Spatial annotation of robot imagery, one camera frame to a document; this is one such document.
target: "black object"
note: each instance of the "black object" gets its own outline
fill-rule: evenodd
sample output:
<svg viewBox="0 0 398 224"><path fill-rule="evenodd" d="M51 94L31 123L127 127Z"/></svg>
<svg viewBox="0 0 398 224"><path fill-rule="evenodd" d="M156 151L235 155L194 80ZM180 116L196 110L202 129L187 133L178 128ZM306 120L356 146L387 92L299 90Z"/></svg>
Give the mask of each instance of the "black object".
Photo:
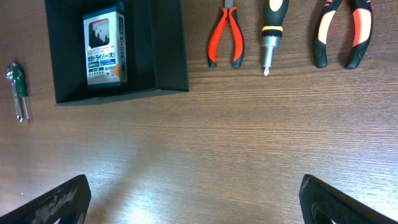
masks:
<svg viewBox="0 0 398 224"><path fill-rule="evenodd" d="M119 1L45 0L57 103L90 105L189 90L180 0L124 0L128 85L88 89L83 15Z"/></svg>
<svg viewBox="0 0 398 224"><path fill-rule="evenodd" d="M298 196L305 224L398 224L309 174Z"/></svg>
<svg viewBox="0 0 398 224"><path fill-rule="evenodd" d="M29 203L0 217L1 224L83 224L91 200L85 175L78 175Z"/></svg>
<svg viewBox="0 0 398 224"><path fill-rule="evenodd" d="M315 66L325 68L328 66L326 57L326 34L334 13L343 0L326 0L313 37L313 51ZM351 10L355 21L355 38L353 48L349 53L345 69L355 69L359 66L368 50L373 31L373 12L370 0L351 0Z"/></svg>
<svg viewBox="0 0 398 224"><path fill-rule="evenodd" d="M262 31L262 36L265 37L267 35L276 35L282 37L282 31L273 29L272 27L282 27L285 16L287 14L287 10L289 9L289 0L283 0L281 5L274 9L271 7L271 2L280 2L280 1L264 1L264 8L262 10L262 16L264 19L264 27L270 27Z"/></svg>

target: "red handle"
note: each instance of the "red handle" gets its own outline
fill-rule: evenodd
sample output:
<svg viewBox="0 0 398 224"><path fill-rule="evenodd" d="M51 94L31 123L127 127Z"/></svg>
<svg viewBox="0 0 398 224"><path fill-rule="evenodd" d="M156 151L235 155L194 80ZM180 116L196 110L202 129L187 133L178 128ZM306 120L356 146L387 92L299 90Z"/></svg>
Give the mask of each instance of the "red handle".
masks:
<svg viewBox="0 0 398 224"><path fill-rule="evenodd" d="M229 21L232 26L232 31L235 39L235 56L232 63L233 68L237 69L242 65L244 55L244 39L243 33L238 23L238 16L236 14L236 7L229 10Z"/></svg>
<svg viewBox="0 0 398 224"><path fill-rule="evenodd" d="M318 21L313 39L315 66L325 68L328 65L326 57L326 37L330 22L342 0L326 0ZM353 48L349 53L345 69L355 69L364 57L373 32L373 13L370 0L351 0L351 8L355 23Z"/></svg>
<svg viewBox="0 0 398 224"><path fill-rule="evenodd" d="M227 8L222 8L222 15L221 19L214 30L213 35L211 36L210 42L209 42L209 47L208 47L208 53L207 53L207 60L209 63L210 68L215 68L217 67L217 48L218 48L218 42L221 39L221 36L223 35L225 25L228 21L228 10Z"/></svg>

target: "metal shaft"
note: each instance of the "metal shaft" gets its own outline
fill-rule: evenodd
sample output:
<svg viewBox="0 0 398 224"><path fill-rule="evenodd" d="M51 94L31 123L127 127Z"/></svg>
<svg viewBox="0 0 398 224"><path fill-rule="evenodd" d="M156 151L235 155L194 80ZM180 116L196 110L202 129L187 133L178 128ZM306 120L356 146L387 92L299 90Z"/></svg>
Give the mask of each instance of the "metal shaft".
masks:
<svg viewBox="0 0 398 224"><path fill-rule="evenodd" d="M265 47L264 52L264 75L268 76L269 69L272 67L272 60L274 59L274 52L279 47L280 37L278 36L265 36L262 38L262 46Z"/></svg>
<svg viewBox="0 0 398 224"><path fill-rule="evenodd" d="M19 97L17 94L15 80L12 80L11 85L12 85L12 94L14 95L15 110L17 111L17 120L21 123L24 121L24 115L22 114L21 102L19 101Z"/></svg>
<svg viewBox="0 0 398 224"><path fill-rule="evenodd" d="M27 104L26 104L26 97L22 97L22 101L24 102L25 116L26 116L27 122L30 124L29 109L28 109Z"/></svg>

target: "screwdriver handle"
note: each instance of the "screwdriver handle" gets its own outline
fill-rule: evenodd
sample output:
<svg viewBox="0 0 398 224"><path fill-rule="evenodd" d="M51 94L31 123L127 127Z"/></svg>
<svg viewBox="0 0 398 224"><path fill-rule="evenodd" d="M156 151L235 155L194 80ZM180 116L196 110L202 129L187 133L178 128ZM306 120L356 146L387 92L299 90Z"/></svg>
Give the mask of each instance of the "screwdriver handle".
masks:
<svg viewBox="0 0 398 224"><path fill-rule="evenodd" d="M12 65L12 77L15 80L18 96L27 97L25 74L16 63L12 63Z"/></svg>
<svg viewBox="0 0 398 224"><path fill-rule="evenodd" d="M282 36L282 23L289 8L289 0L264 0L262 36Z"/></svg>

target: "orange and black pliers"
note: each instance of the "orange and black pliers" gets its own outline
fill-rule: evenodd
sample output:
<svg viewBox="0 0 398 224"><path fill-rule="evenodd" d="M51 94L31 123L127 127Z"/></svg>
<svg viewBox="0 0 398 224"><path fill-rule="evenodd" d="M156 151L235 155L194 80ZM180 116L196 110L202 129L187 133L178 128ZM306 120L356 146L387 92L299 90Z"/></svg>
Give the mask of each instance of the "orange and black pliers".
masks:
<svg viewBox="0 0 398 224"><path fill-rule="evenodd" d="M325 68L328 65L326 57L326 37L330 22L343 0L326 0L313 38L315 66ZM372 37L373 13L371 0L351 0L351 10L355 23L354 44L348 56L345 69L355 69L361 63Z"/></svg>
<svg viewBox="0 0 398 224"><path fill-rule="evenodd" d="M207 53L207 60L209 62L210 68L217 67L218 42L221 39L221 35L223 34L228 18L231 23L235 39L235 56L232 67L238 69L242 65L244 55L244 40L242 30L238 23L238 17L236 15L236 7L234 7L234 2L235 0L225 0L225 7L221 9L221 19L213 35L211 36Z"/></svg>

